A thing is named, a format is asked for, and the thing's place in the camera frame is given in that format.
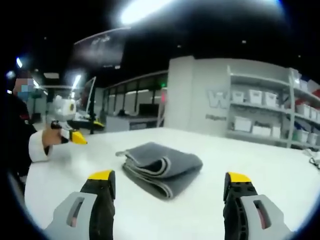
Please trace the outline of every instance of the desk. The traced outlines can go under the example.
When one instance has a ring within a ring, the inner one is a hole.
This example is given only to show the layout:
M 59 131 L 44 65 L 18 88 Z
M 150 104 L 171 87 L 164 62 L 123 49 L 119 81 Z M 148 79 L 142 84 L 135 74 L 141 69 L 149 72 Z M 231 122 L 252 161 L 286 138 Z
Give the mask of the desk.
M 130 130 L 149 129 L 157 126 L 154 116 L 106 116 L 106 132 L 115 133 Z
M 54 209 L 79 191 L 87 177 L 113 169 L 116 199 L 115 240 L 223 240 L 225 173 L 251 178 L 259 194 L 267 195 L 295 231 L 316 203 L 320 176 L 300 150 L 219 138 L 167 128 L 104 133 L 87 137 L 87 145 L 56 146 L 49 162 L 31 165 L 25 203 L 34 221 L 46 228 Z M 124 157 L 117 151 L 153 141 L 193 153 L 203 168 L 192 184 L 171 201 L 159 200 L 122 172 Z

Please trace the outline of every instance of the gray folded towel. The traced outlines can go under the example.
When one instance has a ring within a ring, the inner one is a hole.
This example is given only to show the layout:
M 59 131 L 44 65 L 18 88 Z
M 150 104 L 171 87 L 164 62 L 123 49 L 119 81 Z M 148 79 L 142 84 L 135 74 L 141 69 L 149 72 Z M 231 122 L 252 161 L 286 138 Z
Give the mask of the gray folded towel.
M 162 199 L 172 199 L 180 194 L 203 166 L 194 154 L 154 142 L 117 152 L 116 156 L 127 157 L 122 168 L 132 181 Z

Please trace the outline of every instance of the face mask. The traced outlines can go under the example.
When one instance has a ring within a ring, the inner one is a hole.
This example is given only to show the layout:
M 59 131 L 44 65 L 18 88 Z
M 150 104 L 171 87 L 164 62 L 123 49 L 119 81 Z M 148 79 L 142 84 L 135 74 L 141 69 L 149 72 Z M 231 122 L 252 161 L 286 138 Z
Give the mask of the face mask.
M 17 93 L 18 98 L 20 98 L 22 101 L 27 102 L 29 97 L 29 92 L 27 91 L 19 91 Z

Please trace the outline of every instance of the white shelf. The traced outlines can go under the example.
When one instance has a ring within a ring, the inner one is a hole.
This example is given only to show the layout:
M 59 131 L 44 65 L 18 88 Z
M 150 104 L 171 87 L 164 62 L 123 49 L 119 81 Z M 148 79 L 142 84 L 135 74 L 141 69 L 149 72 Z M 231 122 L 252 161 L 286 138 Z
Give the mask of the white shelf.
M 316 95 L 312 94 L 311 92 L 304 91 L 300 88 L 293 88 L 294 89 L 294 96 L 299 97 L 301 99 L 304 99 L 312 106 L 320 107 L 320 98 L 317 97 Z
M 307 142 L 292 141 L 291 144 L 292 145 L 301 146 L 301 147 L 314 148 L 314 149 L 319 149 L 320 150 L 320 146 L 312 145 L 312 144 L 307 143 Z
M 261 139 L 270 142 L 288 143 L 288 139 L 276 138 L 272 136 L 254 135 L 251 132 L 228 130 L 227 134 L 233 136 L 247 137 L 252 139 Z
M 279 107 L 271 107 L 271 106 L 265 106 L 265 105 L 260 105 L 260 104 L 252 104 L 250 102 L 230 101 L 230 105 L 249 107 L 249 108 L 257 108 L 257 109 L 263 109 L 263 110 L 270 110 L 270 111 L 280 112 L 280 113 L 284 113 L 284 114 L 290 114 L 290 111 L 291 111 L 290 109 L 282 109 Z
M 296 113 L 296 112 L 295 112 L 294 115 L 295 115 L 297 118 L 307 120 L 307 121 L 310 122 L 310 123 L 313 123 L 313 124 L 316 124 L 316 125 L 320 126 L 320 123 L 319 123 L 319 122 L 317 122 L 316 120 L 310 119 L 309 117 L 306 117 L 306 116 L 304 116 L 304 115 L 302 115 L 302 114 L 299 114 L 299 113 Z
M 290 87 L 289 82 L 284 82 L 278 79 L 268 77 L 262 77 L 259 75 L 231 73 L 230 76 L 231 84 L 260 86 L 267 87 L 270 89 L 283 89 Z

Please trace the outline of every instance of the black jacket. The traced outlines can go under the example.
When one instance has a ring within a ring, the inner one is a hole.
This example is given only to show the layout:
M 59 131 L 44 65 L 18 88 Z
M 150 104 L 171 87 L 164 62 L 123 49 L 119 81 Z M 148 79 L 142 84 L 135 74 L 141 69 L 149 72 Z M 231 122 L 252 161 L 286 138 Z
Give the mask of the black jacket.
M 32 162 L 29 156 L 29 139 L 37 131 L 30 123 L 27 105 L 22 100 L 8 93 L 5 100 L 7 166 L 12 173 L 25 176 Z

